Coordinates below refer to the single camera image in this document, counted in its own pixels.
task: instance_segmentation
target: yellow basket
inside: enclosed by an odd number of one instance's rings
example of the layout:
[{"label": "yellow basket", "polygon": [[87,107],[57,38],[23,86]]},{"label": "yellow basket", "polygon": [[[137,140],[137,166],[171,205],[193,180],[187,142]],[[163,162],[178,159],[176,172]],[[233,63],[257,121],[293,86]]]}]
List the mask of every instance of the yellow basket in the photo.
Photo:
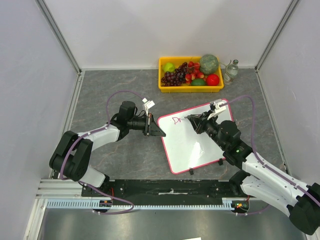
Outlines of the yellow basket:
[{"label": "yellow basket", "polygon": [[173,63],[175,68],[178,68],[184,62],[192,61],[198,63],[200,56],[167,56],[159,58],[159,78],[158,87],[162,93],[217,93],[224,88],[224,81],[222,79],[221,68],[219,65],[218,70],[215,72],[219,76],[219,84],[217,86],[189,86],[182,84],[181,86],[161,86],[161,78],[165,75],[162,66],[166,63]]}]

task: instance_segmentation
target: bunch of grapes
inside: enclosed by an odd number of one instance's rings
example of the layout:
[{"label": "bunch of grapes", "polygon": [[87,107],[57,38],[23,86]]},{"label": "bunch of grapes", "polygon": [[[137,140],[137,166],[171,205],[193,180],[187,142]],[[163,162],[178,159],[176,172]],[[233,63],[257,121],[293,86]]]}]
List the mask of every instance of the bunch of grapes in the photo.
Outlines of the bunch of grapes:
[{"label": "bunch of grapes", "polygon": [[186,83],[186,74],[188,73],[188,63],[184,62],[174,72],[167,71],[161,78],[161,83],[165,87],[181,86]]}]

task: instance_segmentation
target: glass bottle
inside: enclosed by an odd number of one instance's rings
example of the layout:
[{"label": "glass bottle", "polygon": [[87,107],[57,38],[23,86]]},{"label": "glass bottle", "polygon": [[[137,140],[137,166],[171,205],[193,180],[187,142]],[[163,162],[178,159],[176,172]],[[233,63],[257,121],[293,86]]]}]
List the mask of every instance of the glass bottle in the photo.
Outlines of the glass bottle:
[{"label": "glass bottle", "polygon": [[238,74],[238,60],[233,60],[232,64],[229,64],[225,68],[224,76],[223,76],[223,82],[224,84],[231,84],[234,81],[234,78]]}]

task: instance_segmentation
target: marble surface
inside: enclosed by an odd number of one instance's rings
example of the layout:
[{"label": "marble surface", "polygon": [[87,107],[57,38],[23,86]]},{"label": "marble surface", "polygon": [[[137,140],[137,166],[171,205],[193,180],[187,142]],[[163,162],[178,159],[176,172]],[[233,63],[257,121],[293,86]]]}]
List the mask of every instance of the marble surface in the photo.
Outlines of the marble surface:
[{"label": "marble surface", "polygon": [[[236,80],[217,93],[161,93],[157,70],[95,70],[86,71],[71,130],[85,132],[106,123],[106,101],[114,92],[132,90],[153,100],[154,118],[203,103],[240,95],[251,95],[256,103],[255,142],[258,152],[276,167],[284,170],[275,135],[268,116],[254,69],[240,69]],[[115,95],[109,104],[111,116],[119,111],[123,101],[133,101],[139,110],[142,101],[131,93]],[[252,107],[243,99],[231,105],[233,119],[241,130],[241,138],[250,144]],[[189,172],[173,174],[160,137],[146,137],[132,130],[124,139],[102,146],[91,154],[90,165],[112,179],[220,179],[228,180],[239,169],[224,162],[212,163]]]}]

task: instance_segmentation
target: red tomato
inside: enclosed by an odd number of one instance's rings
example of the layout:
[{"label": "red tomato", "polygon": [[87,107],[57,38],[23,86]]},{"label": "red tomato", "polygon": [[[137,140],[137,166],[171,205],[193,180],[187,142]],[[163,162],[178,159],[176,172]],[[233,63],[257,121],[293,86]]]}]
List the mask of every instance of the red tomato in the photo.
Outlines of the red tomato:
[{"label": "red tomato", "polygon": [[205,81],[208,86],[217,86],[220,82],[220,79],[218,75],[210,74],[209,76],[207,76]]}]

